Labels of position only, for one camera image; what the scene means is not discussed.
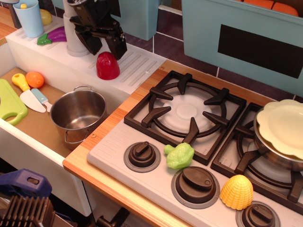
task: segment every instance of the cream plate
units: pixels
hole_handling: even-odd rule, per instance
[[[257,115],[260,135],[277,151],[303,159],[303,104],[286,99],[271,102]]]

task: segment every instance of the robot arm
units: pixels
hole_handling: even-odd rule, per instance
[[[119,60],[127,51],[125,34],[120,23],[110,15],[107,0],[68,0],[77,16],[70,21],[84,46],[93,55],[102,47],[100,38],[105,38],[111,53]]]

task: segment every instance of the toy eggplant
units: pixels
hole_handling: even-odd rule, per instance
[[[56,28],[55,30],[45,33],[37,40],[37,45],[52,44],[53,42],[66,42],[66,34],[64,27]]]

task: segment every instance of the toy broccoli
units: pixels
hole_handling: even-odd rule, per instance
[[[188,143],[180,143],[175,148],[171,145],[164,147],[167,154],[166,164],[172,169],[184,168],[190,165],[193,160],[195,150]]]

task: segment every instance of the green cutting board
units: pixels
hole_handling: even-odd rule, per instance
[[[0,79],[0,118],[11,125],[18,124],[28,114],[27,107],[5,79]]]

